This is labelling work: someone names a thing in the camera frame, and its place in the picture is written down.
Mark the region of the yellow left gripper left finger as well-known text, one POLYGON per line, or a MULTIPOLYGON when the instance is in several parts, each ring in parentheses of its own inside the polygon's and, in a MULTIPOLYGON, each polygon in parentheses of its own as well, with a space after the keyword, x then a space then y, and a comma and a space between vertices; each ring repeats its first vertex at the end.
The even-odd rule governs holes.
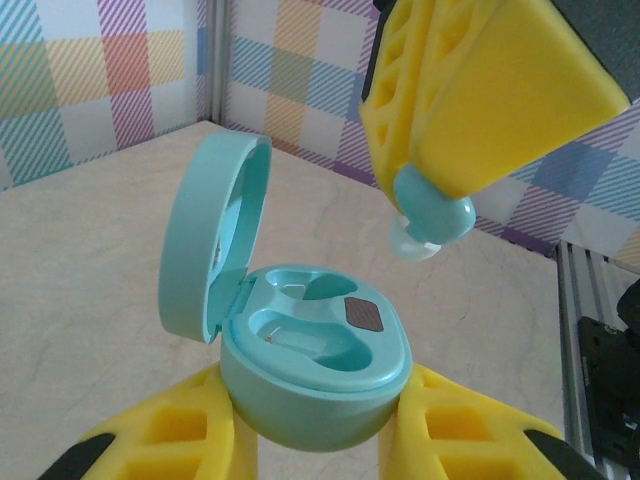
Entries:
POLYGON ((92 428, 37 480, 258 480, 258 438, 215 364, 92 428))

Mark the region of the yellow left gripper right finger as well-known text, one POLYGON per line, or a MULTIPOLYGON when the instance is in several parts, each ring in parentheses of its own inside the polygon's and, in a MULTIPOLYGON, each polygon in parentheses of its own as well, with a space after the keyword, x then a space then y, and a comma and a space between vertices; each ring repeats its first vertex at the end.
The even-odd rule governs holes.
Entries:
POLYGON ((414 365, 379 433, 379 480, 607 480, 551 424, 414 365))

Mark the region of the teal wireless earbud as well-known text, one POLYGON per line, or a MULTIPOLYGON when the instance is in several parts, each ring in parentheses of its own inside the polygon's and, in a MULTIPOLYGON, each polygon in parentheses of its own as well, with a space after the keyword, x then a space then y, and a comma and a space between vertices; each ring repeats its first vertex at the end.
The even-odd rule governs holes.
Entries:
POLYGON ((469 197, 450 198, 411 164, 396 175, 393 193, 398 212, 389 241, 392 252, 403 260, 426 260, 475 225, 476 211, 469 197))

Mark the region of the teal earbud charging case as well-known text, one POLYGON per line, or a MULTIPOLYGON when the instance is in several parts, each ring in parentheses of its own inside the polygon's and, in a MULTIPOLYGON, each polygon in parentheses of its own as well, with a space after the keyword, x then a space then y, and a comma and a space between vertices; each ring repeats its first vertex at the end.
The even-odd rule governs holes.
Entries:
POLYGON ((391 416, 412 370, 409 342, 391 302, 363 280, 304 264, 250 269, 271 158, 262 135, 225 130, 200 144, 168 221, 160 320, 220 342, 235 410, 261 436, 347 449, 391 416))

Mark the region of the wide aluminium base rail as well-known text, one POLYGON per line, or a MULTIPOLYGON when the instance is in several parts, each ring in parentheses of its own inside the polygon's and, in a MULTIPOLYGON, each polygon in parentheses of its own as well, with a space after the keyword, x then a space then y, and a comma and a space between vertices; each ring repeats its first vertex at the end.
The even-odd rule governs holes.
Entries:
POLYGON ((558 244, 555 259, 567 441, 607 480, 640 480, 640 464, 620 464, 593 448, 578 337, 582 317, 640 335, 640 273, 567 242, 558 244))

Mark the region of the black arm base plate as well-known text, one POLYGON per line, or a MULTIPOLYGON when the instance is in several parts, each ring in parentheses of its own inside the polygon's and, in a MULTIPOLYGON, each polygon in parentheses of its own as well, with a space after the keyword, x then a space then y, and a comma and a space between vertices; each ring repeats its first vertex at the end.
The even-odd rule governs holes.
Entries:
POLYGON ((578 337, 593 448, 640 464, 640 335, 582 317, 578 337))

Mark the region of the aluminium frame post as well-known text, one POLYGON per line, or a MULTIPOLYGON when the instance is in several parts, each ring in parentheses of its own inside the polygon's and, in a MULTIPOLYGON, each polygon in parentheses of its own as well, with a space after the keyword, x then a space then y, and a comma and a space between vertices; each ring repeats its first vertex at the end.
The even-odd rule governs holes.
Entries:
POLYGON ((231 49, 231 0, 208 0, 208 89, 210 119, 222 125, 231 49))

